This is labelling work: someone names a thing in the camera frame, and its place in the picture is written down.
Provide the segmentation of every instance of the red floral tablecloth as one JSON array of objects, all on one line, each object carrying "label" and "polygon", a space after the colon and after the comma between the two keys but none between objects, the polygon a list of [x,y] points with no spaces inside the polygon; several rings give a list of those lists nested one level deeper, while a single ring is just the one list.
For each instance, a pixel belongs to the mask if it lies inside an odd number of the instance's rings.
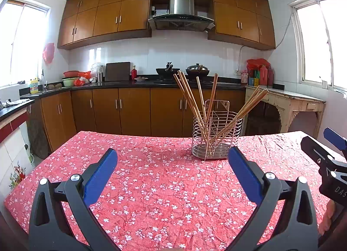
[{"label": "red floral tablecloth", "polygon": [[[277,177],[303,175],[310,185],[318,222],[327,198],[318,188],[318,166],[300,149],[303,132],[240,137],[248,160]],[[226,160],[203,162],[191,155],[190,138],[152,138],[79,132],[44,160],[6,198],[5,205],[28,232],[32,201],[41,178],[65,181],[83,173],[108,148],[118,165],[98,202],[90,208],[108,235],[124,251],[224,250],[255,209]],[[86,243],[68,205],[64,211],[76,238]],[[263,239],[278,220],[277,211]]]}]

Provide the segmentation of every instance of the black countertop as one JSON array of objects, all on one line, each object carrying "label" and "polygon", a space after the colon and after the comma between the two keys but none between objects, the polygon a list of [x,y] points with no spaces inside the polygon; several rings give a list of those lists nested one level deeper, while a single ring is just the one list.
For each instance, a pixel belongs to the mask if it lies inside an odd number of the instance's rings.
[{"label": "black countertop", "polygon": [[0,111],[0,121],[6,119],[7,117],[11,116],[12,114],[16,113],[17,111],[31,105],[32,103],[34,103],[34,100],[30,100],[30,101],[27,101],[25,103],[18,104],[15,106],[3,108]]},{"label": "black countertop", "polygon": [[[189,83],[191,88],[197,89],[197,83]],[[212,82],[202,82],[202,89],[212,89]],[[62,87],[52,91],[39,92],[37,94],[23,95],[21,99],[38,99],[46,96],[51,96],[65,91],[73,90],[88,90],[88,89],[103,89],[103,88],[178,88],[178,85],[174,81],[159,81],[159,80],[145,80],[142,82],[137,81],[114,81],[114,82],[101,82],[91,83],[83,86]],[[245,90],[245,86],[241,84],[219,82],[217,83],[217,89],[223,90]]]}]

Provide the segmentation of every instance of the blue gripper pad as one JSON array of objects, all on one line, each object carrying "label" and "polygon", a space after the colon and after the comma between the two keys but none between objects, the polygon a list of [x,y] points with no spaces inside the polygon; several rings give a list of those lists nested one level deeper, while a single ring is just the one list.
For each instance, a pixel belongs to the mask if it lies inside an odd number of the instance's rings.
[{"label": "blue gripper pad", "polygon": [[83,200],[88,207],[98,201],[100,194],[117,166],[117,160],[117,152],[110,148],[98,162],[98,167],[84,186]]},{"label": "blue gripper pad", "polygon": [[337,132],[334,132],[330,128],[326,128],[323,135],[325,139],[336,146],[338,150],[345,151],[347,149],[346,139],[341,137]]},{"label": "blue gripper pad", "polygon": [[246,157],[234,146],[229,150],[228,161],[248,199],[259,205],[263,200],[263,187]]}]

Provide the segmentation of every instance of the range hood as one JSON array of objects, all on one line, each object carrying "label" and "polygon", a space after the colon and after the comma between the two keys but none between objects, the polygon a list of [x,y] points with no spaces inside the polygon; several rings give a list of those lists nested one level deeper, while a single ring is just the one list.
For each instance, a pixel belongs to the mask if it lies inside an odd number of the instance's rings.
[{"label": "range hood", "polygon": [[170,0],[170,13],[148,20],[152,30],[208,31],[214,20],[194,15],[194,0]]}]

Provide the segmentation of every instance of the metal wire basket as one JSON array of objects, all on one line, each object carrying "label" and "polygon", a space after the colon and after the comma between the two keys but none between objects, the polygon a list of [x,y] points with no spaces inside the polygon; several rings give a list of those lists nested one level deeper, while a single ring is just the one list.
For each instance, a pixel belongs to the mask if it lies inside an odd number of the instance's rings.
[{"label": "metal wire basket", "polygon": [[[208,120],[194,117],[192,154],[200,159],[226,159],[231,146],[235,146],[240,136],[242,119],[238,119],[228,131],[222,132],[237,113],[229,111],[229,101],[214,100],[221,103],[225,111],[212,111]],[[208,109],[209,100],[205,101]]]}]

